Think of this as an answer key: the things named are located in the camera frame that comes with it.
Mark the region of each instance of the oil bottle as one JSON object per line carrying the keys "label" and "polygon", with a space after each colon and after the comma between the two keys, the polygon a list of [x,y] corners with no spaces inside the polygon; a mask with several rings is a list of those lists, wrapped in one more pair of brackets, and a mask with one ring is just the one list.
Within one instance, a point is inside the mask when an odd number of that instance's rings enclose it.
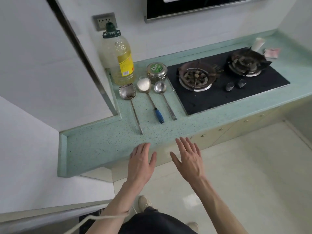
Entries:
{"label": "oil bottle", "polygon": [[133,83],[134,66],[127,39],[111,22],[106,23],[103,39],[101,56],[103,66],[111,70],[113,80],[117,85]]}

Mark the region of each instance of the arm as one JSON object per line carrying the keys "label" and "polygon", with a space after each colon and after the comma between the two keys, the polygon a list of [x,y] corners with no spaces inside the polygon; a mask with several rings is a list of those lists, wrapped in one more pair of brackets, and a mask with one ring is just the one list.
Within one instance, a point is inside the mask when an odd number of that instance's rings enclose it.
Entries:
{"label": "arm", "polygon": [[[151,178],[156,163],[156,152],[148,161],[150,143],[143,143],[134,148],[130,155],[127,181],[122,185],[115,198],[102,212],[102,216],[121,215],[129,211],[135,197],[142,191]],[[117,234],[124,218],[97,220],[86,234]]]}
{"label": "arm", "polygon": [[201,200],[216,232],[218,234],[247,234],[242,224],[205,177],[204,164],[197,144],[182,137],[176,139],[176,142],[181,153],[181,162],[173,152],[170,152],[172,161]]}

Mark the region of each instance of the forearm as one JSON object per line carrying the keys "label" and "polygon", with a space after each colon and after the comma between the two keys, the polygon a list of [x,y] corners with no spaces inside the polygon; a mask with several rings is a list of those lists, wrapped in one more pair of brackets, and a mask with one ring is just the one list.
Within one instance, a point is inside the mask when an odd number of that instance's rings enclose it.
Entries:
{"label": "forearm", "polygon": [[[136,194],[136,187],[125,182],[119,193],[104,209],[101,216],[116,216],[128,212],[133,204]],[[86,234],[117,234],[123,221],[124,218],[97,220]]]}
{"label": "forearm", "polygon": [[206,178],[198,179],[191,186],[201,200],[218,234],[247,233]]}

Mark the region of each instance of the countertop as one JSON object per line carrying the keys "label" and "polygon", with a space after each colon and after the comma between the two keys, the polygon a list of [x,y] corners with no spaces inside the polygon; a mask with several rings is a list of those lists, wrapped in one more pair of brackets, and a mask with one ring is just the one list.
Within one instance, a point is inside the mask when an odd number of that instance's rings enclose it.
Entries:
{"label": "countertop", "polygon": [[[167,66],[175,65],[248,47],[256,37],[272,33],[252,35],[148,59],[135,63],[135,66],[137,69],[144,69],[149,63],[157,61]],[[177,120],[172,120],[162,96],[151,91],[150,96],[165,120],[164,124],[160,124],[147,95],[138,92],[133,99],[133,104],[144,132],[140,135],[130,101],[122,100],[118,86],[112,84],[119,115],[61,133],[59,176],[72,177],[105,164],[112,164],[128,157],[133,148],[143,142],[151,142],[151,148],[153,148],[173,141],[176,137],[192,135],[201,130],[221,126],[310,95],[312,93],[312,56],[310,53],[279,32],[265,39],[266,43],[263,48],[282,49],[280,57],[273,60],[271,66],[289,80],[290,85],[187,116],[177,95],[167,82],[168,89],[165,96]]]}

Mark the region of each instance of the beige shoe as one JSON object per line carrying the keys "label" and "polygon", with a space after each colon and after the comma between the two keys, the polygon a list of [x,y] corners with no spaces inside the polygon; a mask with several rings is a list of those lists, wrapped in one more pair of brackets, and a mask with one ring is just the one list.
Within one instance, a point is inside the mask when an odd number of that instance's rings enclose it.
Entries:
{"label": "beige shoe", "polygon": [[195,222],[189,222],[187,224],[194,232],[198,233],[198,224]]}
{"label": "beige shoe", "polygon": [[138,207],[140,208],[141,212],[144,212],[148,206],[153,207],[152,203],[144,195],[142,195],[138,199]]}

